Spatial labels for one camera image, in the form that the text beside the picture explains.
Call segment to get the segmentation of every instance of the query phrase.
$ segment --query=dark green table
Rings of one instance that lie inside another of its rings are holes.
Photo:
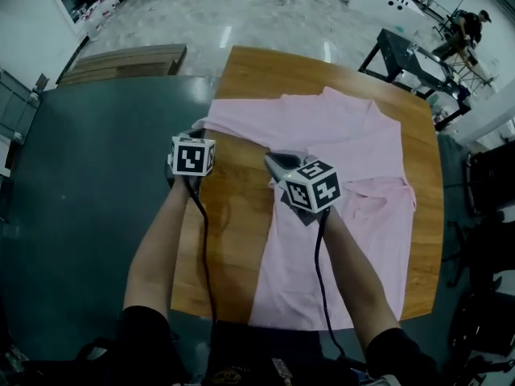
[[[106,80],[44,93],[13,172],[0,289],[31,359],[112,337],[126,274],[164,200],[171,135],[204,117],[213,80]]]

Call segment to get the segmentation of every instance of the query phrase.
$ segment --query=person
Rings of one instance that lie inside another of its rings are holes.
[[[441,60],[446,60],[458,53],[465,65],[472,70],[473,66],[468,61],[468,56],[464,50],[467,46],[472,45],[474,47],[481,41],[482,23],[485,22],[492,22],[486,10],[480,11],[479,14],[460,10],[451,20],[452,35],[431,53]]]
[[[130,266],[106,384],[159,386],[189,380],[167,321],[189,199],[187,181],[176,176]],[[435,361],[400,328],[381,281],[334,209],[327,218],[323,240],[371,377],[384,385],[442,384]],[[317,332],[218,322],[202,384],[354,386],[359,384],[359,376],[346,359],[323,356]]]

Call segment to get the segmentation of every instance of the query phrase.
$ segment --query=black cable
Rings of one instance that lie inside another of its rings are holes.
[[[332,342],[340,350],[340,354],[342,356],[345,356],[344,349],[336,341],[335,334],[332,331],[331,319],[329,318],[329,312],[328,312],[328,300],[325,297],[325,286],[323,285],[322,273],[320,272],[320,264],[319,264],[320,244],[322,243],[323,231],[325,229],[326,220],[329,217],[329,211],[330,211],[330,209],[325,209],[322,213],[322,219],[320,219],[319,234],[316,237],[316,244],[315,244],[315,269],[316,269],[316,276],[319,279],[320,290],[322,291],[323,313],[325,314],[325,320],[328,324],[329,335],[331,336]]]
[[[463,182],[463,183],[455,183],[455,184],[444,184],[443,188],[448,189],[449,187],[458,187],[458,186],[474,186],[476,184],[486,183],[484,180],[476,180],[475,182]]]
[[[193,191],[192,185],[190,184],[189,178],[184,177],[184,184],[186,185],[187,191],[195,202],[196,206],[199,208],[200,213],[204,217],[204,236],[202,239],[202,264],[204,265],[204,274],[206,277],[206,286],[208,287],[208,296],[209,296],[209,305],[211,306],[211,316],[212,316],[212,325],[211,325],[211,347],[213,345],[213,340],[215,338],[215,325],[218,317],[216,316],[216,303],[215,298],[212,295],[212,287],[211,287],[211,278],[209,275],[209,267],[208,267],[208,229],[209,229],[209,220],[208,213],[206,213],[204,206],[199,200],[199,197]]]

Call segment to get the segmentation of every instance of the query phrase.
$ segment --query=tiled floor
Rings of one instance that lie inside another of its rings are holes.
[[[441,43],[427,16],[415,39]],[[232,45],[306,55],[357,70],[381,28],[341,0],[125,0],[118,16],[80,55],[151,44],[186,43],[181,74],[220,76]],[[372,68],[383,72],[377,59]]]

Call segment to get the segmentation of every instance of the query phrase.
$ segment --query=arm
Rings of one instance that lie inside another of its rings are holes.
[[[123,308],[146,306],[168,319],[180,230],[189,194],[177,177],[130,265]]]
[[[385,291],[366,255],[332,207],[323,233],[336,285],[363,351],[380,333],[399,328]]]

